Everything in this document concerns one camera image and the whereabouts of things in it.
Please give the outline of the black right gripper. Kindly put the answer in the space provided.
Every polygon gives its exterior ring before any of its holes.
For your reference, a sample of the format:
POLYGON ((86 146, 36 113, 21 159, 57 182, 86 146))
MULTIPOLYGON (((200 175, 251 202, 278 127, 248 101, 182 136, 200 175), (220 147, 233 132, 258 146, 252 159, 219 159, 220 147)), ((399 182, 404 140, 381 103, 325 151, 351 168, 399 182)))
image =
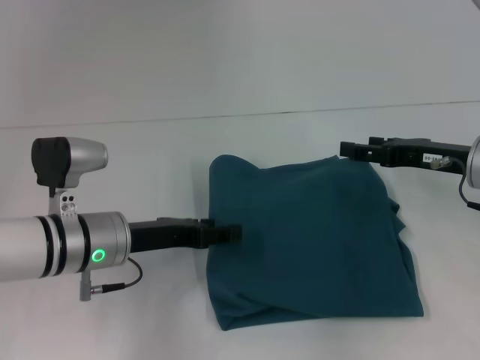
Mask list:
POLYGON ((368 145, 340 143, 340 156, 354 161, 380 163, 383 167, 412 167, 431 170, 431 163, 444 157, 457 158, 464 166, 470 146, 434 142, 430 139, 401 139, 371 136, 368 145))

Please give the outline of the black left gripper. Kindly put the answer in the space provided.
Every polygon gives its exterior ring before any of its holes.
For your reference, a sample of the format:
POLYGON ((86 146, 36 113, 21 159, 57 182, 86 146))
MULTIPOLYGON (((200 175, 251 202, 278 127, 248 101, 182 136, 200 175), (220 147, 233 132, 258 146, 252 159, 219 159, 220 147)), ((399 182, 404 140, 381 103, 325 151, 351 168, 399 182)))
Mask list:
POLYGON ((157 220, 129 223, 131 253, 169 248, 205 249, 242 240, 240 225, 214 227, 209 219, 159 217, 157 220))

